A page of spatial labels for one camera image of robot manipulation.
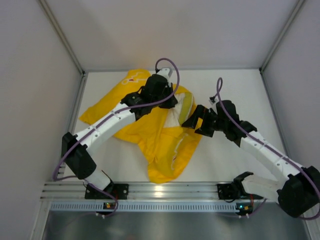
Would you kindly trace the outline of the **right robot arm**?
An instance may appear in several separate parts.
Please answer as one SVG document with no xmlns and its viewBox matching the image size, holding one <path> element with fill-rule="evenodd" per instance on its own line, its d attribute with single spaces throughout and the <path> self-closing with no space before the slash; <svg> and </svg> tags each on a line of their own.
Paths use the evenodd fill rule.
<svg viewBox="0 0 320 240">
<path fill-rule="evenodd" d="M 196 134 L 212 137 L 220 131 L 239 148 L 251 154 L 274 176 L 274 180 L 246 171 L 232 181 L 234 199 L 257 195 L 279 204 L 293 218 L 301 217 L 320 202 L 320 172 L 314 166 L 304 167 L 279 152 L 248 121 L 240 120 L 230 100 L 216 103 L 216 109 L 197 105 L 182 124 Z"/>
</svg>

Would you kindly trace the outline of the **yellow Pikachu pillowcase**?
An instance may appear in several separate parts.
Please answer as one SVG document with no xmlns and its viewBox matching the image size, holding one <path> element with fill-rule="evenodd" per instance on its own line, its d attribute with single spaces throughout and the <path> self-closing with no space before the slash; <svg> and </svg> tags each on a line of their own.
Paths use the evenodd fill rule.
<svg viewBox="0 0 320 240">
<path fill-rule="evenodd" d="M 146 69 L 129 70 L 120 81 L 96 104 L 90 106 L 79 120 L 92 125 L 108 114 L 122 98 L 137 91 L 146 84 L 150 72 Z M 191 93 L 179 86 L 175 95 Z M 195 99 L 191 114 L 195 111 Z M 164 128 L 169 109 L 156 107 L 140 120 L 127 125 L 114 134 L 114 137 L 138 145 L 148 162 L 149 180 L 162 184 L 176 179 L 188 165 L 201 140 L 201 135 L 182 126 Z"/>
</svg>

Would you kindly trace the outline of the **white pillow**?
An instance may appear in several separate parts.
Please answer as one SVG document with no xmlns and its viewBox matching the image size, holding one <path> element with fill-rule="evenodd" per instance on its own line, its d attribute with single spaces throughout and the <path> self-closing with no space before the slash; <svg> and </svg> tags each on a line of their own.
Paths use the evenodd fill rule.
<svg viewBox="0 0 320 240">
<path fill-rule="evenodd" d="M 194 104 L 194 96 L 190 92 L 183 92 L 174 95 L 177 104 L 168 110 L 164 128 L 181 127 L 189 118 Z"/>
</svg>

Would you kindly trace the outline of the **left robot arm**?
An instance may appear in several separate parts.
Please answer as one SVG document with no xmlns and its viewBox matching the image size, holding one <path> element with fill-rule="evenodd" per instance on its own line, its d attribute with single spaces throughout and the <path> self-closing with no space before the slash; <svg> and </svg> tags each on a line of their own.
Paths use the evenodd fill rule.
<svg viewBox="0 0 320 240">
<path fill-rule="evenodd" d="M 162 68 L 151 75 L 138 91 L 128 93 L 109 113 L 84 130 L 62 137 L 62 161 L 76 178 L 99 191 L 110 192 L 113 181 L 98 168 L 93 153 L 122 128 L 148 115 L 159 107 L 173 108 L 177 88 L 170 82 L 172 69 Z"/>
</svg>

